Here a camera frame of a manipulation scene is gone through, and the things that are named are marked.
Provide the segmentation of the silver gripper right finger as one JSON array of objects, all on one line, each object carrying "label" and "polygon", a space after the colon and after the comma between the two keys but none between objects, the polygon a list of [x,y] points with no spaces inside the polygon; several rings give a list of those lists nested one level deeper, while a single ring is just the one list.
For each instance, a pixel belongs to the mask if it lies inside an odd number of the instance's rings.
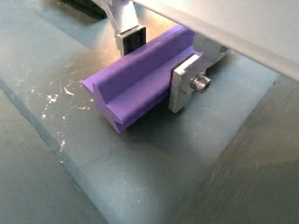
[{"label": "silver gripper right finger", "polygon": [[210,84],[205,75],[206,69],[213,66],[229,52],[229,49],[212,39],[194,35],[193,52],[172,69],[170,95],[168,109],[177,113],[192,98],[192,92],[202,93]]}]

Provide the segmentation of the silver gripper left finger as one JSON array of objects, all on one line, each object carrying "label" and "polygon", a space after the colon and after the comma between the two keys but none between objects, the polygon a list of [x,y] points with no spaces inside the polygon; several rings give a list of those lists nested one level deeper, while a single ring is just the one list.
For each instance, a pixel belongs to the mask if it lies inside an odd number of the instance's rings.
[{"label": "silver gripper left finger", "polygon": [[116,46],[121,55],[145,44],[145,27],[138,24],[130,0],[102,0],[102,9],[114,29]]}]

